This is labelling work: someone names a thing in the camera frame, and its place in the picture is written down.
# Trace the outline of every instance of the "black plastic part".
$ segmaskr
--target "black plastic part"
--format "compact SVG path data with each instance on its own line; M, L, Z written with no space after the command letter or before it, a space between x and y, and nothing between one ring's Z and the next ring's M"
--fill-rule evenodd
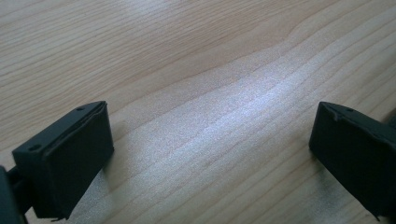
M0 199L0 223L27 223L24 215L20 213L12 185L3 166L0 166Z
M396 212L396 130L351 108L321 102L310 149L375 217Z
M32 183L20 175L17 167L9 170L7 174L19 210L22 214L25 214L32 207L32 202L36 196Z
M113 153L106 102L81 106L12 153L37 217L69 218Z

